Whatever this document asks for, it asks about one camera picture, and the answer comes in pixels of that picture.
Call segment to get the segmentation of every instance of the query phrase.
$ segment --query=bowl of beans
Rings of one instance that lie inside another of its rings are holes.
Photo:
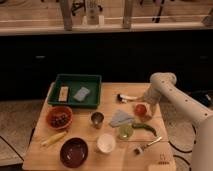
[[[54,130],[65,129],[72,123],[72,109],[68,106],[51,107],[46,122]]]

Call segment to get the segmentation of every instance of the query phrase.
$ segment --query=green pepper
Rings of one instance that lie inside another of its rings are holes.
[[[144,124],[144,123],[132,123],[132,128],[134,128],[134,129],[140,129],[140,128],[146,129],[148,131],[151,131],[154,134],[154,136],[157,136],[156,130],[153,127],[151,127],[150,125],[147,125],[147,124]]]

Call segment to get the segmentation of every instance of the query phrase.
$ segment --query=metal cup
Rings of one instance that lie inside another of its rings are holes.
[[[100,112],[95,112],[91,116],[91,121],[95,128],[100,129],[104,120],[104,115]]]

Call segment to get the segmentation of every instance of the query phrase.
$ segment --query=white cup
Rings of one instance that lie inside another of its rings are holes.
[[[104,154],[111,153],[116,146],[115,138],[110,134],[102,134],[97,140],[97,148]]]

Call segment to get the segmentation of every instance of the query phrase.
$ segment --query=tomato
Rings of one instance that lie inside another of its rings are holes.
[[[135,115],[144,116],[147,112],[146,106],[143,104],[137,104],[134,109]]]

